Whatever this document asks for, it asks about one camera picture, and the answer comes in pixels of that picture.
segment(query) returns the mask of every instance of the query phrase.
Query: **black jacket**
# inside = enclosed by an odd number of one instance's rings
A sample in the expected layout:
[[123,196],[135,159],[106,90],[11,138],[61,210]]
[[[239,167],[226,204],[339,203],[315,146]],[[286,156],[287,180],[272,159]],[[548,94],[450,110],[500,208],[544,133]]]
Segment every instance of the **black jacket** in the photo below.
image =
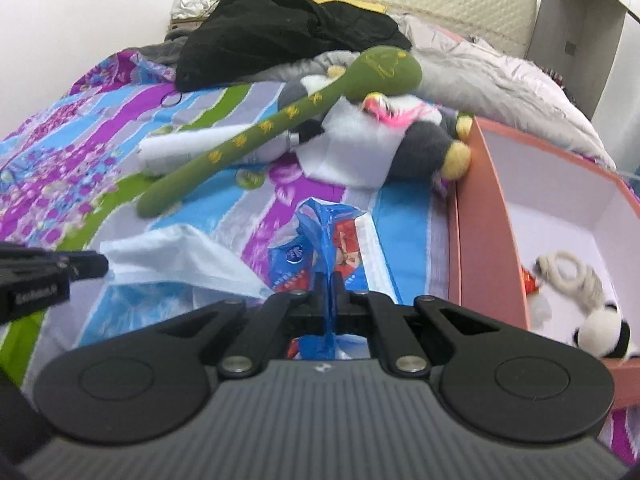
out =
[[175,85],[207,88],[322,52],[379,44],[411,48],[390,17],[343,2],[222,0],[184,45]]

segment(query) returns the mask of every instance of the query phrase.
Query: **green stripe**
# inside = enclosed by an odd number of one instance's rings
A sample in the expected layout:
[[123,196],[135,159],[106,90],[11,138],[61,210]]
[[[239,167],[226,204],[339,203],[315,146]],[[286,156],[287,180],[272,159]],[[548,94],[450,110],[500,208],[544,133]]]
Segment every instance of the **green stripe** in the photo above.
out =
[[[98,207],[84,218],[84,226],[67,234],[58,246],[58,250],[82,250],[94,238],[104,219],[114,209],[131,202],[151,186],[152,182],[152,178],[139,173],[119,180],[116,184],[118,189],[100,198]],[[44,316],[45,311],[40,311],[12,322],[0,348],[0,366],[17,386],[22,386],[24,381]]]
[[245,98],[249,93],[251,85],[244,84],[238,86],[231,86],[226,89],[222,99],[216,103],[216,105],[204,112],[193,123],[186,124],[180,128],[183,130],[199,130],[201,128],[209,128],[213,124],[217,123],[220,119],[224,119],[228,116]]

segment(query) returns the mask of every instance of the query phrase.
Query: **gray ribbed surface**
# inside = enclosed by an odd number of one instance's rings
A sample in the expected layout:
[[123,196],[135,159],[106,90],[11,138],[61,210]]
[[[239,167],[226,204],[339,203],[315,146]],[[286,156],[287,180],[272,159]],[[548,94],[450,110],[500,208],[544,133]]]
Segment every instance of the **gray ribbed surface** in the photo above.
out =
[[150,444],[56,440],[22,466],[33,480],[613,480],[625,468],[585,440],[519,449],[452,422],[430,388],[377,361],[272,362],[224,383],[206,409]]

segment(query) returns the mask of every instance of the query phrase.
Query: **open cardboard box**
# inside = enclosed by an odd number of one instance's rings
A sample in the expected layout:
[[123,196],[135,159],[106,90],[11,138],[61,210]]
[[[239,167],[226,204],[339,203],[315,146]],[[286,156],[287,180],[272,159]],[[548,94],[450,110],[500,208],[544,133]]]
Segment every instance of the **open cardboard box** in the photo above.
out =
[[[593,266],[640,345],[640,203],[579,156],[476,120],[472,165],[450,202],[450,301],[530,330],[520,264],[558,250]],[[570,344],[586,314],[549,285],[552,319],[536,332]],[[640,404],[640,359],[605,360],[617,408]]]

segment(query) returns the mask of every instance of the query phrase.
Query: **blue plastic bag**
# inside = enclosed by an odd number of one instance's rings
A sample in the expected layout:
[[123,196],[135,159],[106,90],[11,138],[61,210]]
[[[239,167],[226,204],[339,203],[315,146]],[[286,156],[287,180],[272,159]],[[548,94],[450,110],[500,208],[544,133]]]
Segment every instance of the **blue plastic bag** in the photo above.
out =
[[[378,290],[395,300],[395,288],[368,213],[349,205],[310,198],[298,207],[296,219],[294,234],[270,249],[272,288],[309,290],[313,276],[320,272],[325,279],[322,286],[331,290],[332,274],[339,272],[347,290]],[[326,360],[368,356],[366,339],[335,335],[333,298],[330,294],[324,297],[326,335],[301,337],[298,357]]]

